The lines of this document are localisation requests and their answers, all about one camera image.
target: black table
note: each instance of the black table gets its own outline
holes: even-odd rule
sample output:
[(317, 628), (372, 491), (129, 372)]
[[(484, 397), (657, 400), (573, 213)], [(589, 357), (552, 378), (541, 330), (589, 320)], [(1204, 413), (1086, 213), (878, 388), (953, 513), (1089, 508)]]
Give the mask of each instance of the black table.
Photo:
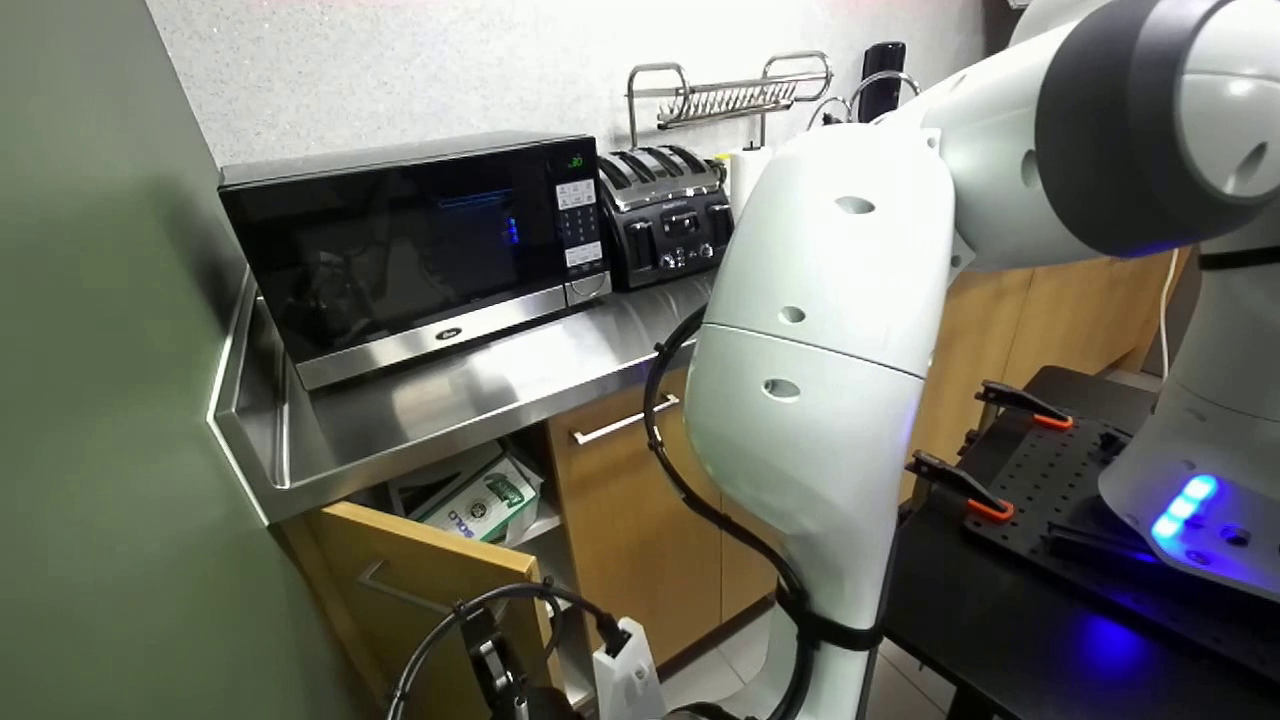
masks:
[[(1029, 391), (1081, 416), (1142, 420), (1149, 391), (1046, 367)], [(1003, 420), (963, 449), (997, 476), (1019, 444)], [(953, 720), (1276, 720), (1280, 686), (1187, 639), (1125, 620), (1013, 553), (972, 541), (963, 499), (932, 491), (904, 522), (890, 583), (890, 636), (958, 685)]]

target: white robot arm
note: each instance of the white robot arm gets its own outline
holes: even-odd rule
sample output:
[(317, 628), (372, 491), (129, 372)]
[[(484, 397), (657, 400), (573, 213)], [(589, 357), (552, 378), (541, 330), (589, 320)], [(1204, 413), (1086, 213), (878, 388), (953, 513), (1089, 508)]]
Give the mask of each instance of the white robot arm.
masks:
[[(817, 616), (852, 633), (878, 622), (953, 231), (977, 266), (1142, 254), (1224, 231), (1237, 231), (1233, 258), (1274, 258), (1204, 286), (1237, 320), (1195, 320), (1165, 420), (1125, 450), (1135, 469), (1117, 459), (1104, 495), (1154, 537), (1191, 462), (1280, 508), (1276, 479), (1261, 476), (1280, 469), (1269, 383), (1280, 237), (1276, 219), (1255, 219), (1280, 187), (1276, 40), (1276, 0), (1122, 0), (874, 126), (807, 131), (768, 163), (695, 341), (690, 427), (718, 483), (780, 531)], [(1274, 357), (1219, 367), (1211, 349), (1233, 342)], [(780, 612), (766, 674), (731, 713), (776, 704), (791, 636)], [(861, 716), (870, 657), (825, 645), (801, 716)]]

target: dish drying rack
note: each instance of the dish drying rack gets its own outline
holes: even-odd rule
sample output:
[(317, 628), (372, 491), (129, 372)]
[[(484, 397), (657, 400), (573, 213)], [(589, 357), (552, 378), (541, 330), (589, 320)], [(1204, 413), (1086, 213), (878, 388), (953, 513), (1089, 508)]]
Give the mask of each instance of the dish drying rack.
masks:
[[(668, 77), (675, 83), (662, 89), (642, 89), (643, 77)], [(627, 131), (632, 147), (642, 147), (642, 126), (635, 126), (635, 102), (642, 100), (668, 100), (657, 111), (657, 126), (675, 126), (675, 122), (713, 122), (713, 121), (741, 121), (741, 117), (759, 117), (756, 122), (756, 147), (766, 147), (766, 117), (768, 111), (788, 111), (797, 102), (811, 102), (831, 89), (831, 64), (828, 51), (785, 51), (768, 55), (766, 73), (756, 78), (720, 78), (720, 83), (690, 83), (680, 64), (635, 64), (627, 77)]]

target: stainless steel counter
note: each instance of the stainless steel counter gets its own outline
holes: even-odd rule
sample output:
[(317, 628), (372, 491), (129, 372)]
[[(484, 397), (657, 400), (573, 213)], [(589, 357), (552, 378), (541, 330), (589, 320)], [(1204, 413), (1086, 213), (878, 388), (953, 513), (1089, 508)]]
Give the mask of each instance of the stainless steel counter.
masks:
[(653, 349), (709, 299), (709, 286), (709, 276), (691, 276), (609, 296), (319, 391), (297, 383), (262, 305), (245, 296), (214, 424), (275, 522), (642, 383)]

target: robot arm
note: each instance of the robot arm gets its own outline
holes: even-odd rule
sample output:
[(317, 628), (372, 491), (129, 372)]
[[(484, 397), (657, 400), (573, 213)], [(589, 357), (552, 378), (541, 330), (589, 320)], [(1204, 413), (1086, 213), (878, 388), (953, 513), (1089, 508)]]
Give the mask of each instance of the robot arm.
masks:
[[(768, 163), (713, 286), (690, 427), (780, 531), (817, 616), (878, 622), (953, 231), (977, 266), (1015, 266), (1251, 225), (1280, 182), (1276, 34), (1276, 0), (1104, 4)], [(780, 616), (736, 713), (772, 709), (791, 636)], [(857, 716), (865, 685), (870, 652), (825, 645), (801, 716)]]

